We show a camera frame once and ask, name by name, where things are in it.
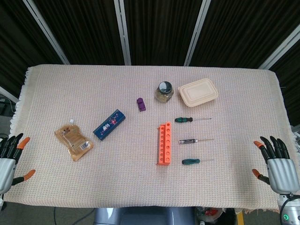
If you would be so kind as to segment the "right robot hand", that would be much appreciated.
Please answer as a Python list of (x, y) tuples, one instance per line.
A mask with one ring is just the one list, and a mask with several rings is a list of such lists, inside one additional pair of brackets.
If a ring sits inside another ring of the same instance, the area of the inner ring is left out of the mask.
[(252, 173), (260, 180), (270, 185), (271, 189), (280, 195), (295, 194), (300, 190), (300, 183), (295, 164), (290, 158), (285, 143), (281, 139), (271, 136), (261, 136), (262, 142), (254, 141), (254, 145), (261, 151), (267, 166), (268, 176), (264, 176), (253, 169)]

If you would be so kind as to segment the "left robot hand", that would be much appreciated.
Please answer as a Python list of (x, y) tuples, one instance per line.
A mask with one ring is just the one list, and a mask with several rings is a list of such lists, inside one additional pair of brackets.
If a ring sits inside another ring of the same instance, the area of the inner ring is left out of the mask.
[(23, 133), (17, 136), (5, 137), (0, 139), (0, 195), (4, 195), (12, 186), (30, 179), (36, 170), (30, 170), (26, 175), (14, 177), (17, 164), (22, 155), (26, 144), (30, 141), (29, 137), (21, 140)]

